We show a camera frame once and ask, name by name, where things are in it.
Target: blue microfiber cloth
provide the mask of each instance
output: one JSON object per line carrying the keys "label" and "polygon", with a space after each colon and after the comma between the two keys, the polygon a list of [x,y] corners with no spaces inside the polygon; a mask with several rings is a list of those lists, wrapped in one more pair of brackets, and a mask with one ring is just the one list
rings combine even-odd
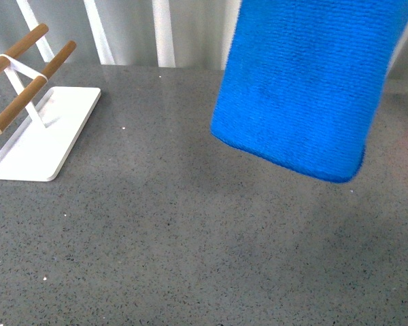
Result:
{"label": "blue microfiber cloth", "polygon": [[243,0],[211,132],[325,181],[358,172],[408,0]]}

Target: wooden rod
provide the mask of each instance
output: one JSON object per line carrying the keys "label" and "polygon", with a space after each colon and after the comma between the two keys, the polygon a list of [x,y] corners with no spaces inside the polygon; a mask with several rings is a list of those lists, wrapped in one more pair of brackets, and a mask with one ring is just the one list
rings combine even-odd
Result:
{"label": "wooden rod", "polygon": [[[57,69],[74,51],[76,44],[69,41],[66,46],[46,65],[41,72],[50,79]],[[7,107],[0,113],[0,134],[10,125],[16,116],[29,104],[41,88],[47,83],[42,76],[36,77]]]}
{"label": "wooden rod", "polygon": [[[10,47],[5,54],[11,58],[18,58],[21,54],[27,51],[38,39],[43,37],[48,32],[48,27],[45,24],[39,24],[20,41]],[[10,61],[4,56],[0,56],[0,72],[10,65]]]}

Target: speckled quartz countertop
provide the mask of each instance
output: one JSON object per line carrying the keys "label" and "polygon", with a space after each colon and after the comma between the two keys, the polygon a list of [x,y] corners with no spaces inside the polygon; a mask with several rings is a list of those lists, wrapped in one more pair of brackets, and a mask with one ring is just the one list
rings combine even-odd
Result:
{"label": "speckled quartz countertop", "polygon": [[[408,325],[408,82],[334,185],[214,139],[221,77],[53,77],[102,95],[54,181],[0,181],[0,324]],[[0,111],[13,94],[1,75]]]}

